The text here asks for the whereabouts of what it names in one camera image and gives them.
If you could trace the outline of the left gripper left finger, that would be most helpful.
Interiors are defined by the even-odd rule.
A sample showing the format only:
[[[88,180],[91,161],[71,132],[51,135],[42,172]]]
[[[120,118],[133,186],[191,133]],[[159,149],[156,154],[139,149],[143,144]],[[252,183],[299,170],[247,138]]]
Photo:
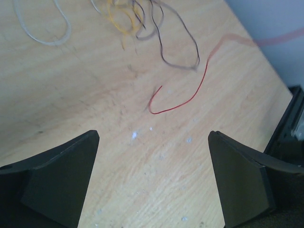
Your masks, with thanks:
[[[90,130],[60,146],[2,166],[2,228],[76,228],[99,135]]]

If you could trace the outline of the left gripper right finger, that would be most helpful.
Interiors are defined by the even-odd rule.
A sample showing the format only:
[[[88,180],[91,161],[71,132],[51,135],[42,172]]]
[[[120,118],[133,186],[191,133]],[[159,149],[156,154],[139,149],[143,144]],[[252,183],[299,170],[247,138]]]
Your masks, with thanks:
[[[208,136],[226,228],[302,228],[304,159],[277,158],[219,132]]]

